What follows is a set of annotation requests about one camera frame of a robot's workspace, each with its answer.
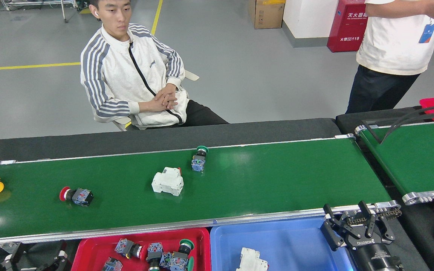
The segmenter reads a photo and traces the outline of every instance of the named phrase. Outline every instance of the dark trousers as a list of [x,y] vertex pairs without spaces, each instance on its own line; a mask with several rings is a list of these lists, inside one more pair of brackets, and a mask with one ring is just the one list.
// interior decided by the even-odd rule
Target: dark trousers
[[393,75],[359,65],[346,114],[393,109],[419,75]]
[[210,110],[210,108],[203,106],[193,100],[188,101],[186,114],[187,119],[183,125],[177,124],[162,127],[150,127],[148,129],[228,124],[228,122],[226,122],[223,118],[219,117],[219,115]]

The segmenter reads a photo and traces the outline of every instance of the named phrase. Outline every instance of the black zipper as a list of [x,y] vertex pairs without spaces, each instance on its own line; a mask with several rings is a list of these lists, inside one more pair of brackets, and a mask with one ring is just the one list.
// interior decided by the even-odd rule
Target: black zipper
[[[140,77],[142,78],[142,80],[143,80],[143,84],[145,84],[145,86],[147,87],[148,91],[150,91],[150,92],[153,94],[153,96],[155,97],[155,96],[157,96],[157,94],[155,94],[155,92],[153,92],[153,90],[150,88],[150,86],[149,86],[148,83],[147,83],[147,80],[146,80],[145,77],[143,76],[142,71],[141,71],[140,68],[138,67],[138,65],[137,65],[137,63],[136,63],[136,61],[135,61],[135,58],[133,57],[133,53],[131,53],[131,49],[132,49],[132,48],[133,48],[133,42],[131,42],[131,43],[130,43],[130,46],[128,46],[128,53],[130,53],[130,57],[131,57],[131,60],[133,61],[133,65],[135,65],[135,68],[136,68],[136,70],[138,71],[138,74],[139,74]],[[167,111],[168,113],[170,113],[171,115],[174,115],[177,119],[179,119],[179,125],[182,125],[182,124],[183,124],[182,117],[180,117],[178,114],[173,113],[173,112],[170,111],[169,109],[165,109],[165,111]]]

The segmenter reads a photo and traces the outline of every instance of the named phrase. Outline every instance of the green conveyor belt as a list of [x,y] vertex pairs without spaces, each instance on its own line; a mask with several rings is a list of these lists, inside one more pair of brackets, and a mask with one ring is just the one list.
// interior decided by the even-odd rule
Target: green conveyor belt
[[[388,128],[373,130],[382,138]],[[401,126],[382,144],[368,130],[359,135],[402,195],[434,191],[434,122]]]
[[[212,148],[205,172],[195,150],[0,166],[0,238],[348,206],[390,200],[353,139]],[[164,167],[182,168],[181,195],[155,193]],[[89,207],[58,199],[90,189]]]

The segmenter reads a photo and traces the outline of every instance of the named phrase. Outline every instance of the man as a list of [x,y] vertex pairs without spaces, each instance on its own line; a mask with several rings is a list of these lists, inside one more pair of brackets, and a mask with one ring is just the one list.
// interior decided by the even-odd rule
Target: man
[[394,108],[434,50],[434,0],[365,3],[369,18],[346,113]]
[[139,129],[227,123],[189,100],[179,54],[130,24],[130,0],[90,0],[102,27],[81,53],[81,84],[98,122],[130,117]]

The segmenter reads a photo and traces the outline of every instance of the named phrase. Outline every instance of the gray floor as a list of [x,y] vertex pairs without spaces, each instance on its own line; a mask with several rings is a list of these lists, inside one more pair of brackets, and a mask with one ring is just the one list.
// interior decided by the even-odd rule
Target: gray floor
[[[164,0],[157,38],[176,49],[196,82],[195,101],[229,122],[334,118],[344,113],[355,53],[292,48],[282,29],[253,29],[247,0]],[[151,29],[157,0],[132,0],[131,22]],[[79,62],[100,27],[65,8],[0,12],[0,67]],[[398,108],[434,96],[434,56]],[[93,120],[79,66],[0,70],[0,139],[109,132]]]

